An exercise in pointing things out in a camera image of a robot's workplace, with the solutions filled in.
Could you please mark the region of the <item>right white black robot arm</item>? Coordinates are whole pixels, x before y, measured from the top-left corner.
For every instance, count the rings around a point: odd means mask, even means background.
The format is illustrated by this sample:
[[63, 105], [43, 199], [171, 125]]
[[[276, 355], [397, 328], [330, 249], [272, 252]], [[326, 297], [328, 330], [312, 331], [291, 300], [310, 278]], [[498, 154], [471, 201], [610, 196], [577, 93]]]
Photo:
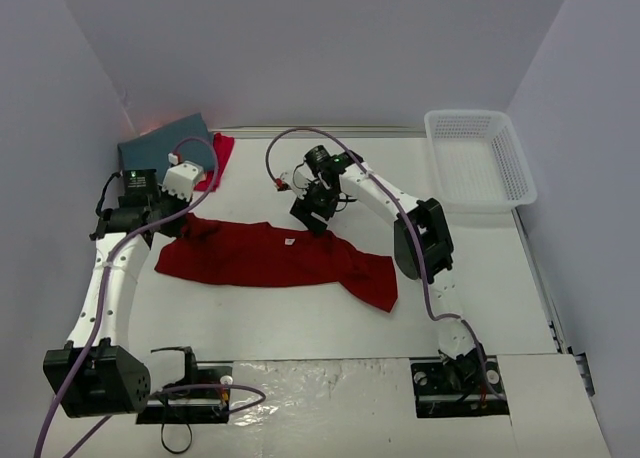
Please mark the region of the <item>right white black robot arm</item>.
[[319, 145], [305, 154], [303, 164], [310, 176], [296, 166], [276, 179], [280, 191], [295, 194], [290, 213], [316, 235], [327, 230], [341, 203], [359, 202], [387, 223], [396, 266], [422, 283], [445, 382], [457, 391], [469, 389], [479, 379], [485, 355], [463, 317], [453, 275], [454, 244], [441, 204], [403, 192], [352, 152], [331, 155]]

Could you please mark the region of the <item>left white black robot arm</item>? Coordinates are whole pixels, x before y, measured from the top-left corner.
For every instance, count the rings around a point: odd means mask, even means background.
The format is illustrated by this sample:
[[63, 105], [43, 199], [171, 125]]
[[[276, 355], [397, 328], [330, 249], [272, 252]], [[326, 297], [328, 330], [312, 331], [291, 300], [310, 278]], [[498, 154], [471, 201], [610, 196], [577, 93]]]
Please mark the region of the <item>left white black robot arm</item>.
[[177, 237], [205, 172], [186, 161], [162, 180], [153, 169], [118, 173], [114, 208], [97, 207], [96, 255], [81, 313], [64, 346], [49, 350], [44, 374], [70, 418], [139, 413], [151, 392], [148, 367], [128, 350], [138, 278], [155, 234]]

